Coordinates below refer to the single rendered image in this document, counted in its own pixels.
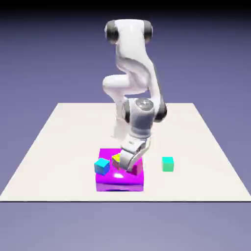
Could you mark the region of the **small yellow cube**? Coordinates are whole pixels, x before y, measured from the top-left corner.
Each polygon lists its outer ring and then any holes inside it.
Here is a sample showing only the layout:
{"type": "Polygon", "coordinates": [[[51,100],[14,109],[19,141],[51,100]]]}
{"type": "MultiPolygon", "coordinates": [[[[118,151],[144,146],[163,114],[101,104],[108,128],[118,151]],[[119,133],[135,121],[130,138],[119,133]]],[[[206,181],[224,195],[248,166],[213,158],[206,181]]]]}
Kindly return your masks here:
{"type": "Polygon", "coordinates": [[[112,156],[112,165],[117,169],[120,168],[120,153],[112,156]]]}

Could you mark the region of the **large magenta box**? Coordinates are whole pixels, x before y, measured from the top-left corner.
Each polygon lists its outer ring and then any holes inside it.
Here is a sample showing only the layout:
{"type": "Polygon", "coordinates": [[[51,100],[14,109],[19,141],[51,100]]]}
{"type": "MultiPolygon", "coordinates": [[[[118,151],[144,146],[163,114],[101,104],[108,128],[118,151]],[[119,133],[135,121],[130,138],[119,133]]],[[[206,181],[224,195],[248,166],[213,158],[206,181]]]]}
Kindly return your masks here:
{"type": "Polygon", "coordinates": [[[109,172],[102,176],[96,174],[96,190],[104,191],[130,191],[142,192],[144,190],[144,171],[135,176],[124,169],[117,169],[112,165],[112,156],[120,152],[120,149],[101,148],[99,158],[110,161],[109,172]]]}

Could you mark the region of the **small green cube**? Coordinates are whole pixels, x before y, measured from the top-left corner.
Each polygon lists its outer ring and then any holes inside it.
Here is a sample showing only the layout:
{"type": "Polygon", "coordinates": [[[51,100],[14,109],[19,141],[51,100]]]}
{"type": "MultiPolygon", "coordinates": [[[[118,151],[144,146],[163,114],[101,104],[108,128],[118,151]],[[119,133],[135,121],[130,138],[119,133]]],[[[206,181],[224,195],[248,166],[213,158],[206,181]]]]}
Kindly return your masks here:
{"type": "Polygon", "coordinates": [[[174,171],[174,159],[172,157],[162,157],[162,171],[164,172],[174,171]]]}

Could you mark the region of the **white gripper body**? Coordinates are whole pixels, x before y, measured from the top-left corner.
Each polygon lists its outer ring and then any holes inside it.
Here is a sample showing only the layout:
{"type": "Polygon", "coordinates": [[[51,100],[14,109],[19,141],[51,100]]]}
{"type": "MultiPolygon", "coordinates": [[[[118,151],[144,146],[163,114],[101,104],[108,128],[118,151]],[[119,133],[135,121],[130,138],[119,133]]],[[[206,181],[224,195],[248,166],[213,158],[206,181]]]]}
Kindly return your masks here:
{"type": "Polygon", "coordinates": [[[120,168],[130,172],[136,162],[145,154],[151,144],[151,138],[139,139],[126,137],[121,145],[120,168]]]}

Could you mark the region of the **small cyan cube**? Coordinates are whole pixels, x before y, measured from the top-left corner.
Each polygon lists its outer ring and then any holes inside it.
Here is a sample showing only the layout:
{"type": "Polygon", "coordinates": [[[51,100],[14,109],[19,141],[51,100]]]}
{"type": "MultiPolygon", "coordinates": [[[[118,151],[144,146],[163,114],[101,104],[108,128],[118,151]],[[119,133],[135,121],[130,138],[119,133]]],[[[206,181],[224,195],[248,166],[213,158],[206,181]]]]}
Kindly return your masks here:
{"type": "Polygon", "coordinates": [[[110,170],[110,161],[104,158],[99,158],[94,163],[95,173],[99,175],[106,175],[110,170]]]}

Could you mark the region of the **small pink cube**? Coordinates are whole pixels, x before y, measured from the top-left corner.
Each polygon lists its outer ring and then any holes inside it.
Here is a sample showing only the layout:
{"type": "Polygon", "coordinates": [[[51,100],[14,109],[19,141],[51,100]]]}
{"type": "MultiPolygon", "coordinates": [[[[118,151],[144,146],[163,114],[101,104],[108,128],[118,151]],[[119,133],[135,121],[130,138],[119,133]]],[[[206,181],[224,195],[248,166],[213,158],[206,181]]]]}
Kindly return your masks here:
{"type": "Polygon", "coordinates": [[[132,175],[139,175],[143,170],[143,161],[142,158],[140,158],[132,167],[131,170],[128,171],[128,173],[132,174],[132,175]]]}

